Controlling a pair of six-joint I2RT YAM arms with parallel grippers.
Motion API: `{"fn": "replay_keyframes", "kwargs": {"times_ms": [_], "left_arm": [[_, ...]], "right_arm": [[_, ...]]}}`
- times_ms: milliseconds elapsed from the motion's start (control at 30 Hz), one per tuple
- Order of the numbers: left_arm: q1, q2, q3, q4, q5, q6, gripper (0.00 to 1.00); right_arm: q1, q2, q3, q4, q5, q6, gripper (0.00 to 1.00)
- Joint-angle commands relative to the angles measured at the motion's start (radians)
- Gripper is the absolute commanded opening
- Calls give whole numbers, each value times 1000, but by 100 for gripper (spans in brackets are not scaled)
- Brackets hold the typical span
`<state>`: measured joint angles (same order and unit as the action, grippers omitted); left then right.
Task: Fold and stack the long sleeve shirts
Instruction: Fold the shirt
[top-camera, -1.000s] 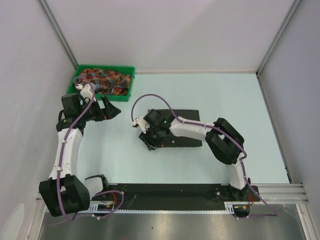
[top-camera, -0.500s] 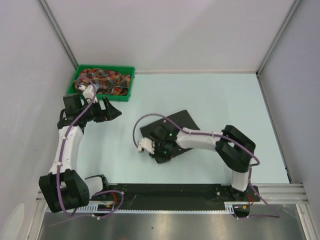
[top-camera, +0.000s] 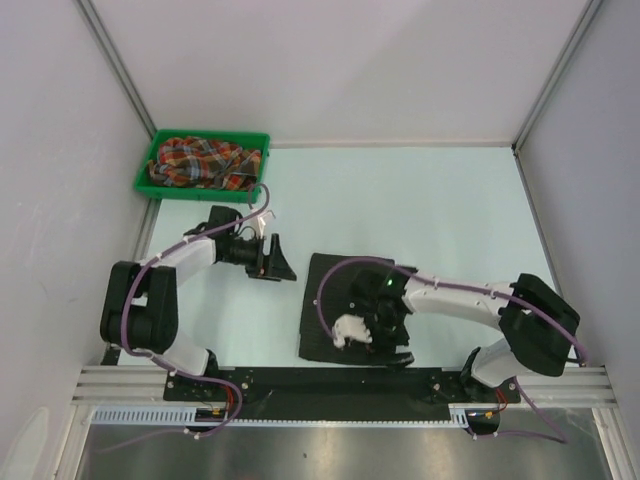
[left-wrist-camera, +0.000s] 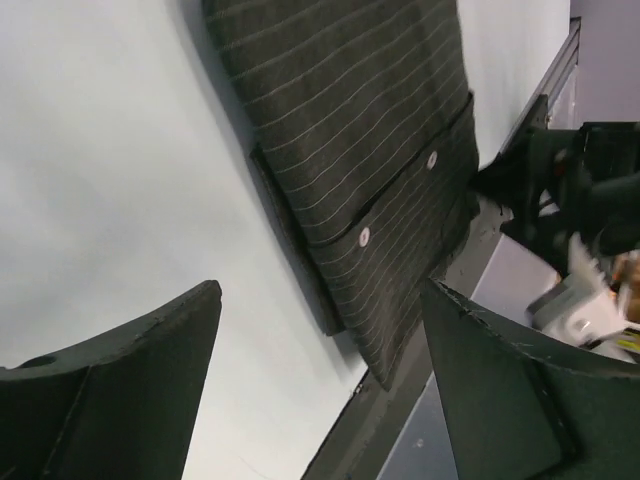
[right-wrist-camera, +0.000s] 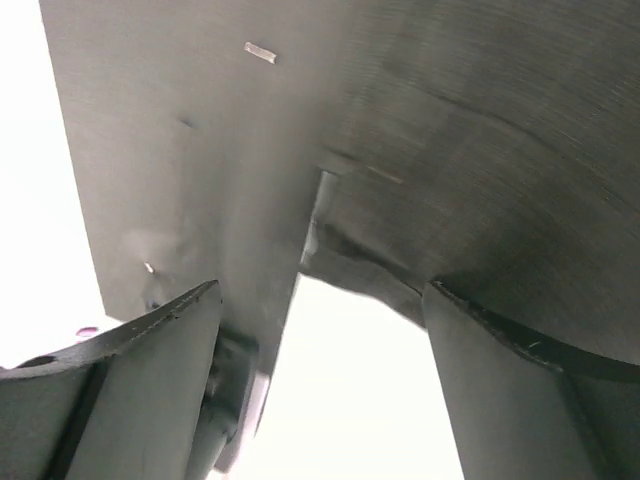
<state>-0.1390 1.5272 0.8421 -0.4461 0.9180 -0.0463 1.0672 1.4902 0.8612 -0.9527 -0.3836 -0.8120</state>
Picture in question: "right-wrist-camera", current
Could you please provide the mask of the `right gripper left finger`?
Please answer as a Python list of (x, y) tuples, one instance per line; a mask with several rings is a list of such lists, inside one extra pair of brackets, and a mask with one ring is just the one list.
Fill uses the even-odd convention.
[(2, 371), (2, 478), (183, 478), (221, 310), (220, 285), (207, 281)]

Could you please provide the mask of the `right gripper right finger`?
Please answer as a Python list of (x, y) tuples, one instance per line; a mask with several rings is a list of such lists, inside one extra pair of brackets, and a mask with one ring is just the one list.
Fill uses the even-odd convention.
[(639, 368), (428, 284), (422, 311), (467, 479), (636, 479)]

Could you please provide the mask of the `black pinstripe long sleeve shirt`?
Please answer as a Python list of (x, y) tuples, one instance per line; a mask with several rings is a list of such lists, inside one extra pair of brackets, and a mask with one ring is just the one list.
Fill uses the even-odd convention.
[(432, 280), (639, 359), (635, 1), (44, 1), (100, 292), (221, 283), (271, 371), (296, 275)]

